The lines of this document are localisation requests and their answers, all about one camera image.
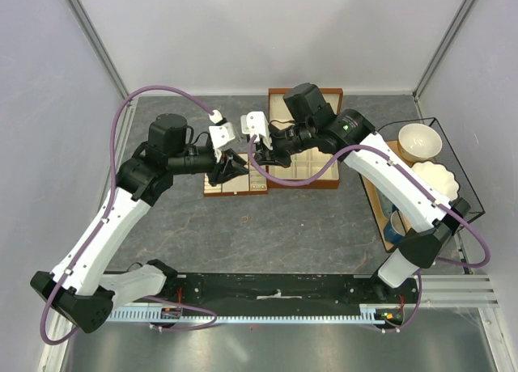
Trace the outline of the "small brown jewelry tray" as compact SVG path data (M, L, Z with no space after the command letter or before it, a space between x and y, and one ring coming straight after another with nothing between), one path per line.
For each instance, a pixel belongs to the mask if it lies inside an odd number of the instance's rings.
M251 165L246 153L239 153L239 156L247 162L248 175L240 175L216 186L211 186L208 178L205 177L203 185L204 197L252 196L268 193L267 179Z

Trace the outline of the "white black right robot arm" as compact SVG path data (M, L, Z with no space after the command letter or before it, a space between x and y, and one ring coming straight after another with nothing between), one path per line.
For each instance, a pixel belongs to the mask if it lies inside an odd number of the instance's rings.
M408 277L430 268L457 229L467 226L470 204L461 197L450 199L420 178L361 113L354 109L335 113L318 86L300 84L283 101L295 121L285 129L268 122L263 112L241 118L252 165L258 171L265 165L288 167L293 154L318 148L374 184L411 225L370 284L376 300L391 301Z

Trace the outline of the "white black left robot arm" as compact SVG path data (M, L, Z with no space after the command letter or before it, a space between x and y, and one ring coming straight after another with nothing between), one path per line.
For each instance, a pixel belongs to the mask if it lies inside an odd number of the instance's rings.
M248 174L246 162L231 149L233 125L218 112L211 120L202 146L193 144L193 129L183 116L162 114L151 123L147 140L121 164L115 185L81 239L51 272L39 271L31 279L46 309L91 333L119 306L147 296L161 302L175 298L176 270L159 260L131 272L107 274L105 269L175 176L204 174L215 186Z

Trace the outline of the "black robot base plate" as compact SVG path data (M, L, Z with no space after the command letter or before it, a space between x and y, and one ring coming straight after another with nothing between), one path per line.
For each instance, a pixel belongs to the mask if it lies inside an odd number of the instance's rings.
M216 314L353 314L362 305L414 304L418 290L413 277L392 289L372 275L184 273L158 297Z

